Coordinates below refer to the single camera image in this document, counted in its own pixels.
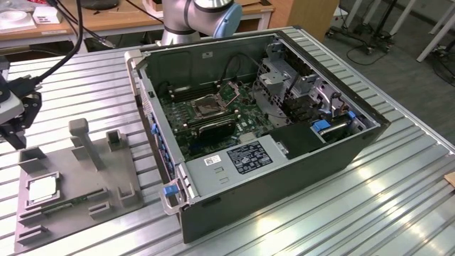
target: floor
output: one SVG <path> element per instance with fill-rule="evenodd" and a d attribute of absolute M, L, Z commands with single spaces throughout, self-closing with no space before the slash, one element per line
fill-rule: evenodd
<path fill-rule="evenodd" d="M 355 0 L 341 0 L 340 2 L 340 5 L 349 9 Z M 368 0 L 363 1 L 357 14 L 364 13 L 368 3 Z M 371 22 L 373 27 L 385 7 L 387 3 L 381 2 Z M 395 8 L 384 27 L 385 31 L 391 30 L 400 14 L 401 10 Z M 427 58 L 423 63 L 415 60 L 432 39 L 428 34 L 431 28 L 431 24 L 409 15 L 393 38 L 396 45 L 388 55 L 371 66 L 357 65 L 345 57 L 345 52 L 359 45 L 357 41 L 341 35 L 335 35 L 332 38 L 325 39 L 324 45 L 413 115 L 455 144 L 455 118 L 452 118 L 455 108 L 451 105 L 455 99 L 455 87 L 449 86 L 435 75 L 431 58 Z M 447 35 L 441 44 L 447 45 L 452 39 L 453 36 Z M 368 56 L 353 50 L 349 56 L 356 62 L 368 63 L 381 54 L 381 52 L 376 52 Z"/>

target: cable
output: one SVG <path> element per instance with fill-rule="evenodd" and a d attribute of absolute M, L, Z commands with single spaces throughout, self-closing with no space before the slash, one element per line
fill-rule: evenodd
<path fill-rule="evenodd" d="M 348 31 L 348 26 L 345 25 L 345 20 L 344 20 L 344 16 L 343 16 L 343 12 L 341 12 L 341 7 L 340 6 L 339 6 L 339 10 L 340 10 L 340 16 L 341 16 L 341 20 L 343 20 L 341 29 Z"/>
<path fill-rule="evenodd" d="M 256 61 L 249 55 L 244 54 L 243 52 L 237 52 L 237 53 L 232 54 L 232 55 L 229 56 L 228 60 L 227 60 L 227 63 L 225 63 L 224 69 L 223 69 L 223 74 L 221 74 L 221 77 L 220 77 L 220 79 L 219 79 L 219 84 L 221 84 L 223 81 L 224 81 L 224 79 L 225 79 L 225 75 L 227 75 L 227 73 L 228 73 L 228 67 L 229 67 L 229 64 L 231 64 L 231 62 L 232 62 L 232 60 L 233 60 L 235 58 L 239 59 L 239 66 L 237 66 L 235 75 L 236 75 L 237 72 L 240 71 L 241 60 L 240 60 L 239 56 L 243 56 L 243 57 L 245 57 L 247 59 L 249 59 L 249 61 L 257 66 L 257 68 L 259 68 L 264 73 L 267 72 L 265 69 L 263 68 L 263 66 L 257 63 L 257 61 Z"/>
<path fill-rule="evenodd" d="M 435 72 L 435 75 L 452 87 L 455 87 L 455 84 L 447 80 L 441 74 L 439 74 L 437 70 L 436 70 L 436 63 L 439 62 L 441 64 L 441 66 L 444 67 L 444 69 L 449 72 L 451 76 L 455 77 L 453 72 L 448 69 L 448 67 L 445 66 L 445 64 L 441 62 L 441 60 L 439 59 L 437 55 L 432 55 L 432 57 L 435 58 L 436 61 L 432 61 L 432 71 Z"/>
<path fill-rule="evenodd" d="M 299 74 L 296 74 L 296 76 L 293 77 L 291 86 L 289 86 L 289 88 L 285 90 L 283 101 L 285 101 L 287 98 L 289 98 L 292 89 L 293 89 L 293 87 L 296 86 L 296 83 L 297 83 L 297 81 L 300 80 L 300 78 L 301 78 L 301 76 L 299 76 Z"/>
<path fill-rule="evenodd" d="M 116 47 L 117 47 L 117 48 L 120 48 L 121 39 L 123 39 L 123 34 L 121 34 L 121 36 L 120 36 L 119 42 L 116 43 Z"/>
<path fill-rule="evenodd" d="M 452 75 L 452 77 L 455 77 L 452 70 L 449 70 L 449 68 L 445 66 L 444 62 L 441 62 L 441 60 L 439 58 L 437 58 L 437 61 L 441 64 L 441 66 L 444 67 L 444 69 L 448 71 L 448 73 Z"/>
<path fill-rule="evenodd" d="M 80 0 L 76 0 L 76 6 L 77 6 L 77 18 L 79 18 L 79 33 L 77 33 L 77 42 L 76 45 L 73 46 L 71 52 L 68 55 L 54 64 L 52 68 L 48 69 L 48 71 L 44 72 L 42 75 L 36 77 L 36 82 L 41 83 L 42 80 L 52 75 L 52 73 L 68 62 L 68 60 L 72 58 L 72 56 L 76 54 L 79 51 L 80 45 L 83 43 L 83 32 L 84 32 L 84 25 L 83 25 L 83 10 L 81 10 L 81 5 L 80 5 Z"/>
<path fill-rule="evenodd" d="M 54 0 L 54 8 L 57 9 L 57 11 L 61 13 L 61 16 L 64 17 L 64 19 L 67 20 L 72 30 L 73 30 L 73 26 L 72 23 L 75 23 L 77 25 L 77 21 L 75 16 L 72 15 L 72 13 L 69 12 L 69 10 L 67 9 L 67 7 L 64 6 L 64 4 L 61 3 L 60 0 Z M 88 34 L 91 34 L 91 36 L 107 47 L 109 48 L 115 48 L 115 45 L 105 40 L 105 38 L 103 38 L 101 36 L 99 36 L 99 34 L 96 34 L 93 31 L 91 31 L 89 29 L 87 29 L 87 27 L 84 27 L 84 30 L 87 31 Z"/>
<path fill-rule="evenodd" d="M 381 55 L 377 59 L 375 59 L 372 62 L 369 63 L 360 63 L 360 62 L 356 62 L 355 60 L 352 60 L 352 58 L 349 57 L 349 53 L 355 50 L 355 49 L 359 49 L 360 47 L 363 47 L 363 45 L 359 45 L 356 47 L 353 47 L 352 49 L 349 49 L 345 53 L 345 57 L 357 65 L 363 65 L 363 66 L 369 66 L 372 64 L 375 64 L 381 58 L 385 57 L 387 53 L 384 53 L 384 55 Z"/>
<path fill-rule="evenodd" d="M 224 65 L 224 69 L 223 69 L 223 74 L 221 74 L 221 77 L 220 77 L 220 79 L 219 79 L 219 84 L 221 84 L 223 81 L 224 81 L 224 79 L 225 79 L 225 74 L 228 73 L 228 67 L 229 67 L 231 62 L 232 62 L 232 60 L 233 60 L 235 58 L 239 60 L 239 65 L 237 65 L 237 69 L 236 69 L 236 71 L 235 71 L 235 76 L 236 76 L 236 74 L 237 74 L 237 72 L 239 72 L 239 70 L 240 70 L 240 67 L 241 67 L 241 60 L 240 60 L 240 58 L 239 58 L 239 54 L 235 54 L 235 55 L 229 56 L 229 58 L 228 58 L 228 60 L 227 60 L 227 63 L 225 63 L 225 65 Z"/>
<path fill-rule="evenodd" d="M 133 2 L 131 2 L 129 0 L 125 0 L 128 2 L 128 4 L 131 4 L 137 10 L 140 10 L 143 13 L 145 13 L 148 16 L 151 16 L 155 20 L 157 20 L 163 25 L 164 25 L 164 22 L 157 18 L 155 17 L 153 15 L 151 15 L 143 8 L 140 8 L 137 5 L 133 4 Z"/>

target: aluminum extrusion table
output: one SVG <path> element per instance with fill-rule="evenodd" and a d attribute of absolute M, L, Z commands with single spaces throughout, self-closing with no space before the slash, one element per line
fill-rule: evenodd
<path fill-rule="evenodd" d="M 349 166 L 191 244 L 163 212 L 160 177 L 117 49 L 77 55 L 42 84 L 44 104 L 28 145 L 71 146 L 68 120 L 89 121 L 91 138 L 128 134 L 147 206 L 26 255 L 452 255 L 455 195 L 443 175 L 453 146 L 300 29 L 288 36 L 392 124 Z M 38 75 L 58 58 L 13 63 L 8 78 Z M 17 152 L 0 143 L 0 255 L 13 254 Z"/>

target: blue latch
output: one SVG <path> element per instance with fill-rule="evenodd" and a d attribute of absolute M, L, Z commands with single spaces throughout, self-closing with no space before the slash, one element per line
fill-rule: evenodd
<path fill-rule="evenodd" d="M 165 197 L 173 196 L 175 194 L 179 193 L 179 187 L 177 185 L 171 185 L 163 188 L 163 192 Z"/>
<path fill-rule="evenodd" d="M 319 120 L 312 124 L 312 128 L 316 132 L 320 132 L 321 130 L 327 129 L 329 127 L 329 123 L 327 120 Z"/>
<path fill-rule="evenodd" d="M 355 113 L 352 111 L 348 112 L 349 119 L 355 119 Z"/>
<path fill-rule="evenodd" d="M 156 134 L 156 133 L 157 133 L 157 126 L 156 126 L 156 124 L 152 124 L 152 125 L 151 125 L 151 133 L 152 133 L 152 134 Z"/>

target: caster wheel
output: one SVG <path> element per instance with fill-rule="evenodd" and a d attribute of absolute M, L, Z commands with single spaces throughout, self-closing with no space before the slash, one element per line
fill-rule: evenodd
<path fill-rule="evenodd" d="M 325 33 L 327 38 L 332 38 L 333 35 L 335 35 L 335 31 L 333 31 L 333 30 L 329 30 L 329 31 Z"/>

